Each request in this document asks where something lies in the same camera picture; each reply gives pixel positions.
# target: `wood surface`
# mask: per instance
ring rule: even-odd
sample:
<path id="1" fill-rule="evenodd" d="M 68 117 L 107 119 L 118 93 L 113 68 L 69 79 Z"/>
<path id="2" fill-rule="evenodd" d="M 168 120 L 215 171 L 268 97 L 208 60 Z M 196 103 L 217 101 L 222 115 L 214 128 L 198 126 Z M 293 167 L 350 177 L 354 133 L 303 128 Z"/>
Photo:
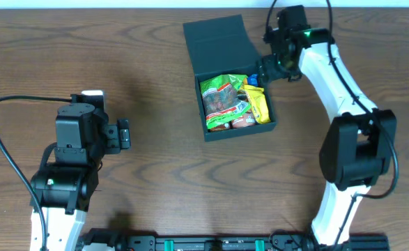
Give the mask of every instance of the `wood surface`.
<path id="1" fill-rule="evenodd" d="M 304 231 L 317 214 L 329 121 L 306 78 L 270 85 L 279 117 L 272 132 L 203 141 L 182 23 L 239 13 L 268 54 L 266 9 L 0 10 L 0 97 L 104 89 L 110 119 L 130 119 L 132 149 L 104 158 L 84 231 L 266 235 Z M 307 17 L 327 26 L 324 8 Z M 351 232 L 386 233 L 393 250 L 409 250 L 409 9 L 334 9 L 334 37 L 360 88 L 398 119 L 399 185 L 387 199 L 364 200 Z M 0 135 L 29 178 L 56 139 L 59 106 L 0 104 Z M 371 192 L 387 189 L 391 176 Z M 29 249 L 29 200 L 0 152 L 0 250 Z"/>

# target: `box flap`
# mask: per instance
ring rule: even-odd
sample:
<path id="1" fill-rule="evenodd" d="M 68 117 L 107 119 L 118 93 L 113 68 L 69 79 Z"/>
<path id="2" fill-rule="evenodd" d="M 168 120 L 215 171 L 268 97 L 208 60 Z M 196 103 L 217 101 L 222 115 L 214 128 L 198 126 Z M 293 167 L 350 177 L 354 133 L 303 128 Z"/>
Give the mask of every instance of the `box flap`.
<path id="1" fill-rule="evenodd" d="M 241 15 L 185 23 L 183 27 L 195 75 L 243 68 L 260 59 Z"/>

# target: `green snack bag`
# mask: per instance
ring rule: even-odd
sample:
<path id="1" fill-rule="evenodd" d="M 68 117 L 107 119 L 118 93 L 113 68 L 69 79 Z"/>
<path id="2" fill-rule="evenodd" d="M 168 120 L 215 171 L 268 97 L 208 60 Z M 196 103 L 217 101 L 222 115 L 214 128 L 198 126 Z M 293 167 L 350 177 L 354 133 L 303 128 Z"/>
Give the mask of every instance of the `green snack bag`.
<path id="1" fill-rule="evenodd" d="M 238 99 L 246 75 L 220 75 L 199 83 L 208 129 L 242 116 L 251 105 Z"/>

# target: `yellow package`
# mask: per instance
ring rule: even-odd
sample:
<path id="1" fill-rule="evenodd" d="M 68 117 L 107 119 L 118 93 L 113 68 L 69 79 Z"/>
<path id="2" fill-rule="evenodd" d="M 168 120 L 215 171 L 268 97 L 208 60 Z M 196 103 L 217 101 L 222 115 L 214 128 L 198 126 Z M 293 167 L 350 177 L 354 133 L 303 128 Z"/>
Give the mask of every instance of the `yellow package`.
<path id="1" fill-rule="evenodd" d="M 255 121 L 260 124 L 271 122 L 265 94 L 263 94 L 264 89 L 248 84 L 245 84 L 242 89 L 245 91 L 247 99 L 251 103 Z"/>

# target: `open box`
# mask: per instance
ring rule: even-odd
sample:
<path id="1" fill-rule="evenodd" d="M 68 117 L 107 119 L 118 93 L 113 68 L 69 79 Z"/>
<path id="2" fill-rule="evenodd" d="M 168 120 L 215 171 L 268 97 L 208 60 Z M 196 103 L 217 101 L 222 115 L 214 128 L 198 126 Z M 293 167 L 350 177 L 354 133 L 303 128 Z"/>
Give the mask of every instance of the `open box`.
<path id="1" fill-rule="evenodd" d="M 190 22 L 184 24 L 183 27 L 195 75 L 196 99 L 198 100 L 204 140 L 209 142 L 273 130 L 277 124 L 277 118 L 268 87 L 262 85 L 260 80 L 258 80 L 258 86 L 265 89 L 264 94 L 271 122 L 217 132 L 209 132 L 206 126 L 206 114 L 199 83 L 221 74 L 250 76 L 257 73 L 256 62 L 261 59 L 261 56 L 246 34 L 241 15 Z"/>

